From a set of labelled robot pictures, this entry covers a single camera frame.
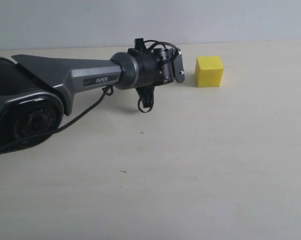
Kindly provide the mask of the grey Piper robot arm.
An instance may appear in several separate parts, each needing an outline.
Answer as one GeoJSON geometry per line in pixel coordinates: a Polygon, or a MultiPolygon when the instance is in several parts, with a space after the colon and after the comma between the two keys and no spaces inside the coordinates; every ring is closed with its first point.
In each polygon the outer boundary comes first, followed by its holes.
{"type": "Polygon", "coordinates": [[[18,54],[0,57],[0,154],[41,144],[63,131],[77,93],[134,89],[140,112],[154,106],[155,87],[183,82],[178,48],[131,48],[109,60],[49,58],[18,54]]]}

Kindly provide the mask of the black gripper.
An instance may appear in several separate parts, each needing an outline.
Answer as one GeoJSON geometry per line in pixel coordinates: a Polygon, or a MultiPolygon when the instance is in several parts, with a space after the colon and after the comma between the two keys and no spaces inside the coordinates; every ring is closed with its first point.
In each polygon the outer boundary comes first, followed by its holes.
{"type": "Polygon", "coordinates": [[[185,81],[185,71],[183,65],[182,52],[179,48],[170,48],[169,53],[171,58],[174,56],[175,53],[177,53],[176,58],[171,62],[172,77],[177,83],[181,84],[185,81]]]}

